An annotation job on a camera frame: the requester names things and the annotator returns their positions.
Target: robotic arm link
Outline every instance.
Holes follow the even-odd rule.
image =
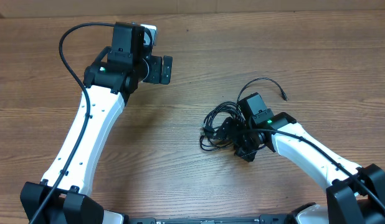
[[[274,115],[258,93],[237,102],[244,117],[248,118],[243,125],[249,129],[235,128],[238,123],[232,126],[233,122],[226,120],[219,130],[226,130],[229,136],[243,136],[250,145],[257,146],[253,151],[243,144],[237,146],[235,154],[246,161],[253,161],[261,149],[259,145],[264,144],[294,162],[325,191],[327,207],[308,203],[288,214],[156,220],[129,218],[122,213],[104,210],[94,202],[89,195],[98,160],[130,95],[140,81],[153,84],[170,82],[172,58],[151,55],[157,34],[156,27],[151,25],[118,22],[114,25],[112,46],[105,47],[86,68],[82,84],[86,89],[82,92],[74,123],[59,154],[39,184],[26,182],[22,189],[21,203],[31,223],[385,223],[385,172],[374,164],[362,168],[335,154],[311,137],[289,114]],[[102,62],[107,54],[108,61]],[[78,143],[86,116],[89,117],[88,123]],[[72,154],[75,145],[77,151]],[[369,198],[357,200],[359,194],[369,195]]]

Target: tangled wires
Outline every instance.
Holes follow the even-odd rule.
[[[201,133],[201,137],[199,138],[199,145],[201,147],[202,150],[204,151],[208,151],[208,152],[211,152],[211,151],[216,151],[218,149],[224,149],[224,148],[227,148],[231,145],[233,145],[233,141],[229,138],[227,138],[227,136],[225,135],[219,135],[218,133],[218,130],[220,128],[220,126],[218,127],[213,127],[213,121],[215,119],[215,117],[219,114],[219,113],[228,113],[230,114],[231,118],[234,120],[234,121],[237,121],[239,122],[242,126],[245,126],[245,118],[244,116],[242,115],[242,112],[239,108],[239,105],[237,104],[239,102],[239,99],[240,99],[240,96],[242,94],[242,92],[253,82],[257,81],[257,80],[268,80],[268,81],[271,81],[273,82],[274,84],[276,84],[280,91],[281,91],[281,96],[282,98],[287,101],[287,95],[285,94],[285,92],[283,91],[283,89],[281,88],[281,86],[274,80],[272,80],[271,78],[265,78],[265,77],[262,77],[262,78],[256,78],[250,82],[248,82],[240,91],[239,95],[238,95],[238,98],[237,98],[237,102],[232,102],[232,101],[226,101],[226,102],[223,102],[221,104],[219,104],[217,107],[215,107],[204,119],[204,122],[202,124],[202,128],[203,128],[203,132]]]

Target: wood grain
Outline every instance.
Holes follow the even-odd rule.
[[[0,0],[5,18],[385,9],[385,0]]]
[[[0,19],[0,223],[27,223],[22,186],[40,181],[74,119],[80,90],[57,45],[88,21],[155,24],[154,54],[174,60],[171,84],[140,85],[108,137],[92,194],[106,209],[231,217],[326,203],[314,181],[268,149],[252,163],[200,150],[205,115],[256,77],[278,81],[290,100],[267,82],[243,96],[258,91],[339,155],[385,170],[385,11]],[[80,77],[111,37],[89,27],[65,40]]]

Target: wooden table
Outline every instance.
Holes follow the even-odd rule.
[[[82,22],[135,21],[159,29],[155,55],[173,56],[171,84],[140,85],[98,163],[92,198],[132,217],[232,217],[326,203],[302,170],[268,149],[247,163],[203,152],[200,124],[256,77],[275,113],[286,111],[323,144],[385,170],[385,11],[0,19],[0,223],[27,223],[19,201],[39,182],[74,120],[80,89],[58,41]],[[64,53],[82,78],[112,29],[69,35]]]

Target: black connector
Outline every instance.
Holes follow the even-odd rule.
[[[215,135],[215,130],[205,123],[202,123],[202,129],[201,136],[208,136],[212,138],[213,135]]]
[[[251,94],[240,100],[237,104],[240,106],[241,112],[247,121],[254,115],[267,110],[267,106],[259,93]]]
[[[150,44],[145,45],[145,34]],[[138,88],[140,81],[152,84],[169,84],[173,58],[153,56],[153,37],[144,26],[117,22],[113,28],[112,46],[105,47],[91,66],[85,70],[83,84],[111,89],[122,94],[125,103]]]
[[[281,96],[282,96],[283,100],[288,101],[287,94],[284,91],[281,92]]]

